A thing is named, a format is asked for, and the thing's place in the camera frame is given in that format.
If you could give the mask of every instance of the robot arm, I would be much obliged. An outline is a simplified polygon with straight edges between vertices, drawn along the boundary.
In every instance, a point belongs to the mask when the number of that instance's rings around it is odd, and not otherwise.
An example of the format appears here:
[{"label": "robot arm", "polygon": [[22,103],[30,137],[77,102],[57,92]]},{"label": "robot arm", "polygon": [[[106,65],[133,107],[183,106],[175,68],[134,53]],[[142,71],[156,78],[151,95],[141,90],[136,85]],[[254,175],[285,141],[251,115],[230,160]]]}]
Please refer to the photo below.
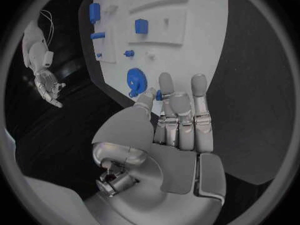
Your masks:
[{"label": "robot arm", "polygon": [[58,83],[54,74],[48,70],[54,53],[49,51],[44,34],[36,20],[31,21],[24,31],[22,52],[24,64],[32,70],[35,76],[34,84],[41,97],[48,103],[61,108],[63,105],[57,101],[57,98],[66,84]]}]

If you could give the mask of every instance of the blue object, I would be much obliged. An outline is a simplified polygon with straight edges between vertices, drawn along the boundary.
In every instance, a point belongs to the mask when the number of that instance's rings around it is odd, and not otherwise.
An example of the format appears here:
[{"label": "blue object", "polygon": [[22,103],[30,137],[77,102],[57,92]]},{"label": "blue object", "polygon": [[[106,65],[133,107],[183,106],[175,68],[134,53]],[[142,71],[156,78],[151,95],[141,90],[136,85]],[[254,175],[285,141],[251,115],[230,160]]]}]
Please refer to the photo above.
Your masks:
[{"label": "blue object", "polygon": [[95,24],[96,21],[101,19],[100,16],[100,4],[99,3],[91,3],[89,5],[89,20],[91,24]]},{"label": "blue object", "polygon": [[162,100],[163,100],[163,95],[162,95],[161,90],[158,90],[158,91],[156,92],[156,97],[155,97],[155,99],[156,99],[157,101],[162,101]]},{"label": "blue object", "polygon": [[135,33],[147,34],[148,33],[148,21],[145,19],[135,20]]},{"label": "blue object", "polygon": [[127,50],[127,51],[125,51],[124,55],[126,57],[128,57],[128,58],[129,57],[133,57],[135,55],[135,51],[133,51],[133,50]]},{"label": "blue object", "polygon": [[127,73],[127,84],[131,91],[129,97],[134,98],[147,89],[147,78],[138,68],[132,68]]},{"label": "blue object", "polygon": [[105,38],[105,32],[97,32],[97,33],[92,33],[90,35],[90,39],[103,39]]}]

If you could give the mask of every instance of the black background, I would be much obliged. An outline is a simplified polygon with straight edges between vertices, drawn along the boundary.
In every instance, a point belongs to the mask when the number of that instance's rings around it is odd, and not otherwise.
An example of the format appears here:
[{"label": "black background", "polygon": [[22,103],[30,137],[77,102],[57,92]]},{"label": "black background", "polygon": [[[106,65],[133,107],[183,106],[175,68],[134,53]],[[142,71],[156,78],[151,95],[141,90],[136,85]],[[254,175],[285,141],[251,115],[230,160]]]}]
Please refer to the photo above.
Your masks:
[{"label": "black background", "polygon": [[[16,10],[20,9],[20,5],[24,0],[1,0],[1,32],[4,32],[8,22],[16,14]],[[297,40],[300,37],[300,22],[298,21],[300,0],[275,0],[285,12],[285,16],[290,20],[290,26],[293,30],[293,37]],[[32,217],[23,209],[15,195],[7,185],[3,176],[1,176],[1,198],[2,211],[1,219],[4,223],[15,224],[22,222],[23,224],[35,224]],[[299,176],[294,181],[283,201],[273,211],[273,213],[264,221],[264,225],[280,223],[295,223],[298,218],[298,200],[300,187]]]}]

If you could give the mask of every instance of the dark floor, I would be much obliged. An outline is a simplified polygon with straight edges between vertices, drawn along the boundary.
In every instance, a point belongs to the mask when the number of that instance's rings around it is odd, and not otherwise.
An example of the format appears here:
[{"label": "dark floor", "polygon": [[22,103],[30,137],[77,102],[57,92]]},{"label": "dark floor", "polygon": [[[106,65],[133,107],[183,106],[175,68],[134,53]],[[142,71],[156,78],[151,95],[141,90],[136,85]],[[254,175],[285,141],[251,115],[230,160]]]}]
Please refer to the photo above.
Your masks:
[{"label": "dark floor", "polygon": [[[67,84],[61,94],[62,109],[43,101],[23,65],[18,47],[7,82],[5,113],[7,128],[16,140],[16,159],[22,172],[76,191],[82,199],[96,191],[100,170],[92,158],[91,141],[98,128],[121,106],[89,79],[79,38],[77,12],[82,0],[52,0],[55,33],[51,70]],[[47,29],[47,20],[40,19]],[[229,174],[227,198],[216,221],[225,225],[249,208],[269,183],[253,185]]]}]

